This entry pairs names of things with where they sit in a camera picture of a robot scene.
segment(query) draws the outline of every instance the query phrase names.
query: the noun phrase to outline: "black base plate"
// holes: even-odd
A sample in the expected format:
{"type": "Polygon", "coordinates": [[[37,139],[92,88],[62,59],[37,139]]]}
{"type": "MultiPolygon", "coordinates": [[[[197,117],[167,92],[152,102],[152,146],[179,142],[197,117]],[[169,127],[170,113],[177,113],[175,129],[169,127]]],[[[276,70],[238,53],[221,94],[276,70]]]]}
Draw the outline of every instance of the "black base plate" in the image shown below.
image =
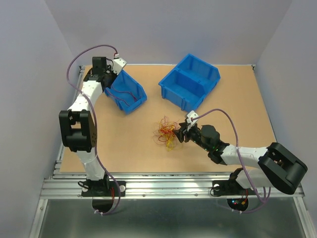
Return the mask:
{"type": "MultiPolygon", "coordinates": [[[[119,185],[126,185],[125,181],[117,181],[119,185]]],[[[109,190],[93,190],[90,189],[87,192],[81,192],[82,197],[110,197],[111,198],[111,188],[113,187],[114,189],[114,196],[118,197],[119,196],[119,191],[117,186],[115,185],[114,181],[109,182],[109,190]]],[[[121,197],[125,197],[125,191],[121,192],[121,197]]]]}

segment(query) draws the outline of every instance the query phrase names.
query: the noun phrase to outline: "wire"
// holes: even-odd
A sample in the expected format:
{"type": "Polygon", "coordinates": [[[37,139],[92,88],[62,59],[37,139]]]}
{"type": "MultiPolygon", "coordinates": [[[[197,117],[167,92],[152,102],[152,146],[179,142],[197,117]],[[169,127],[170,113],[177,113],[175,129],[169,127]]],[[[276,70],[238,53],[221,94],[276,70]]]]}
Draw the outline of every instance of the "wire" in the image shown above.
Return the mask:
{"type": "MultiPolygon", "coordinates": [[[[91,108],[91,111],[92,111],[92,113],[93,113],[96,130],[97,130],[97,117],[96,117],[96,112],[95,112],[95,109],[94,109],[94,105],[93,105],[92,102],[90,101],[89,97],[83,93],[83,91],[81,91],[79,88],[77,88],[76,85],[74,85],[74,84],[72,84],[72,83],[70,82],[70,80],[69,80],[69,71],[70,71],[71,66],[74,64],[74,62],[75,62],[80,56],[82,56],[84,53],[86,53],[86,52],[88,52],[88,51],[90,51],[90,50],[92,50],[92,49],[99,48],[99,47],[110,47],[110,48],[113,48],[113,49],[115,50],[115,53],[114,53],[114,54],[117,54],[117,53],[118,53],[117,49],[116,49],[115,47],[111,46],[111,45],[97,45],[97,46],[90,47],[90,48],[84,50],[83,52],[79,53],[79,54],[70,62],[69,66],[68,66],[68,68],[67,68],[67,72],[66,72],[66,80],[67,80],[67,83],[68,83],[70,86],[72,86],[78,93],[80,93],[81,95],[83,95],[83,97],[87,100],[87,102],[88,102],[88,104],[89,104],[89,107],[91,108]]],[[[98,160],[98,163],[100,164],[100,166],[102,167],[102,169],[105,171],[105,173],[114,181],[114,183],[115,183],[115,185],[116,185],[116,187],[117,187],[117,189],[118,189],[118,192],[119,192],[119,193],[118,193],[118,202],[117,202],[117,204],[115,205],[115,207],[114,207],[111,211],[106,212],[106,213],[103,214],[103,215],[110,215],[110,214],[112,214],[112,213],[117,209],[117,207],[118,207],[118,205],[119,205],[119,203],[120,203],[120,200],[121,200],[120,186],[119,186],[119,184],[118,184],[118,181],[112,176],[112,174],[110,174],[110,173],[108,172],[108,170],[106,169],[106,167],[105,167],[105,166],[102,164],[102,162],[100,161],[100,158],[99,158],[98,153],[97,153],[97,144],[96,144],[96,146],[95,146],[95,153],[96,153],[96,158],[97,158],[97,160],[98,160]]]]}
{"type": "Polygon", "coordinates": [[[264,197],[264,199],[262,199],[262,198],[260,197],[259,192],[258,192],[257,188],[255,187],[255,185],[254,185],[254,183],[253,183],[253,181],[252,181],[252,179],[251,179],[251,177],[250,177],[250,175],[249,175],[249,173],[248,173],[248,171],[247,171],[247,169],[246,169],[246,167],[245,167],[245,165],[244,165],[244,162],[243,162],[243,160],[242,160],[242,157],[241,157],[241,154],[240,154],[240,151],[239,151],[239,138],[238,138],[238,133],[237,133],[236,127],[234,126],[233,121],[232,121],[231,117],[229,116],[229,114],[226,113],[226,112],[225,112],[224,110],[222,110],[222,109],[216,108],[216,109],[212,109],[212,110],[210,110],[210,111],[208,111],[208,112],[202,114],[202,115],[199,116],[199,117],[191,118],[191,121],[194,121],[194,120],[197,120],[197,119],[199,119],[199,118],[202,118],[202,117],[208,115],[209,113],[212,113],[212,112],[215,112],[215,111],[219,111],[219,112],[224,113],[224,114],[227,116],[227,118],[229,119],[229,121],[230,121],[230,123],[231,123],[231,126],[232,126],[232,128],[233,128],[235,137],[236,137],[237,154],[238,154],[238,157],[239,157],[241,166],[242,166],[242,168],[243,168],[243,171],[245,172],[245,174],[246,174],[246,176],[247,176],[247,178],[248,178],[248,181],[250,182],[251,187],[252,187],[253,191],[255,192],[256,196],[258,197],[258,199],[261,201],[261,203],[266,203],[267,200],[268,200],[268,198],[269,198],[269,194],[270,194],[270,193],[268,194],[267,198],[264,197]]]}
{"type": "Polygon", "coordinates": [[[247,192],[247,196],[246,196],[246,199],[244,199],[243,202],[246,202],[248,200],[248,196],[249,196],[249,193],[248,193],[248,190],[246,189],[246,192],[247,192]]]}
{"type": "Polygon", "coordinates": [[[117,93],[128,93],[128,94],[130,94],[130,95],[133,97],[134,102],[137,101],[137,98],[133,96],[132,92],[128,92],[128,91],[118,91],[118,90],[116,90],[116,89],[113,87],[113,85],[112,85],[111,87],[112,87],[112,89],[113,89],[115,92],[117,92],[117,93]]]}
{"type": "Polygon", "coordinates": [[[112,59],[108,59],[106,58],[106,60],[110,61],[112,63],[112,67],[111,67],[111,70],[113,69],[113,60],[112,59]]]}
{"type": "Polygon", "coordinates": [[[106,89],[106,91],[111,95],[111,96],[113,96],[115,99],[117,99],[117,100],[120,100],[120,101],[123,101],[128,107],[130,106],[125,100],[123,100],[123,99],[121,99],[121,98],[118,98],[118,97],[116,97],[115,95],[113,95],[112,93],[110,93],[110,91],[109,90],[107,90],[106,89]]]}
{"type": "Polygon", "coordinates": [[[244,192],[242,193],[242,197],[240,198],[240,200],[242,200],[243,199],[243,197],[244,197],[244,192]]]}
{"type": "Polygon", "coordinates": [[[211,191],[212,191],[213,189],[214,189],[214,187],[212,187],[212,188],[210,189],[210,195],[213,196],[213,197],[221,197],[221,195],[217,195],[217,196],[216,196],[216,195],[212,194],[211,191]]]}
{"type": "Polygon", "coordinates": [[[158,145],[166,145],[167,150],[171,151],[176,147],[177,140],[174,130],[179,129],[179,125],[176,122],[169,121],[168,117],[164,116],[160,120],[158,129],[153,132],[153,140],[156,137],[157,141],[162,143],[154,142],[158,145]]]}
{"type": "Polygon", "coordinates": [[[113,187],[111,188],[111,198],[112,198],[112,201],[114,201],[114,188],[113,187]]]}
{"type": "Polygon", "coordinates": [[[269,188],[268,188],[267,199],[266,199],[266,201],[265,201],[264,203],[262,203],[262,204],[261,204],[259,207],[257,207],[257,208],[254,208],[254,209],[249,210],[249,211],[244,211],[244,212],[242,212],[242,213],[248,214],[248,213],[254,213],[254,212],[256,212],[256,211],[259,211],[262,207],[264,207],[264,206],[266,205],[270,194],[271,194],[271,188],[269,187],[269,188]]]}

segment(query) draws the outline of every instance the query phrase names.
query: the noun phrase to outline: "orange string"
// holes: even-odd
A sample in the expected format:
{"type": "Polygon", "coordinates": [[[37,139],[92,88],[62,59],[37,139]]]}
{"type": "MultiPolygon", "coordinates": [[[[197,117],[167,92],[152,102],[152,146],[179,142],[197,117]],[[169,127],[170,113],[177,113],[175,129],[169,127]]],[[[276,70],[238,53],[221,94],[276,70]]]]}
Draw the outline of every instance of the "orange string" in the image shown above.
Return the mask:
{"type": "Polygon", "coordinates": [[[154,142],[158,145],[165,145],[168,151],[174,149],[177,138],[173,130],[179,129],[179,125],[176,122],[170,122],[166,116],[158,124],[158,129],[153,132],[154,142]]]}

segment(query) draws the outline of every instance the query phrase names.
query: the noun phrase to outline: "screw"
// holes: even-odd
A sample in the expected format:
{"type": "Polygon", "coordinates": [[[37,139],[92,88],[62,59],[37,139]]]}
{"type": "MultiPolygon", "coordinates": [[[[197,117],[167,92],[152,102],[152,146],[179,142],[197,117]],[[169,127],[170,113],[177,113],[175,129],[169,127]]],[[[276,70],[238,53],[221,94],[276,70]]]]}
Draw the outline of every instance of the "screw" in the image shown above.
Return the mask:
{"type": "Polygon", "coordinates": [[[124,192],[125,191],[125,186],[124,185],[120,185],[120,192],[124,192]]]}
{"type": "Polygon", "coordinates": [[[215,190],[215,191],[220,191],[220,185],[219,184],[214,184],[213,185],[213,190],[215,190]]]}

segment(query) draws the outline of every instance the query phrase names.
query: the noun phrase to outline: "metal frame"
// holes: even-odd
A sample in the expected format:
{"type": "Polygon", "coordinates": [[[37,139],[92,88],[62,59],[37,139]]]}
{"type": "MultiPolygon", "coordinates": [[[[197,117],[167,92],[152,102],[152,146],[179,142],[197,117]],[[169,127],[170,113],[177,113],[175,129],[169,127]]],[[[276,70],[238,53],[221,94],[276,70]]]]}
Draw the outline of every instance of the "metal frame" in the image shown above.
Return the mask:
{"type": "MultiPolygon", "coordinates": [[[[85,67],[80,67],[78,86],[82,80],[85,67]]],[[[54,171],[49,179],[44,180],[39,204],[36,210],[34,222],[30,232],[30,238],[40,235],[46,207],[49,199],[91,199],[81,197],[81,188],[77,182],[85,180],[85,173],[61,173],[60,166],[64,155],[64,146],[61,143],[54,171]]],[[[143,173],[124,174],[113,173],[117,180],[125,180],[126,196],[122,199],[213,199],[210,195],[212,181],[228,179],[230,173],[143,173]]],[[[271,197],[293,197],[294,202],[305,232],[308,238],[317,238],[310,215],[304,205],[304,192],[299,186],[293,195],[287,195],[276,188],[272,188],[271,197]]]]}

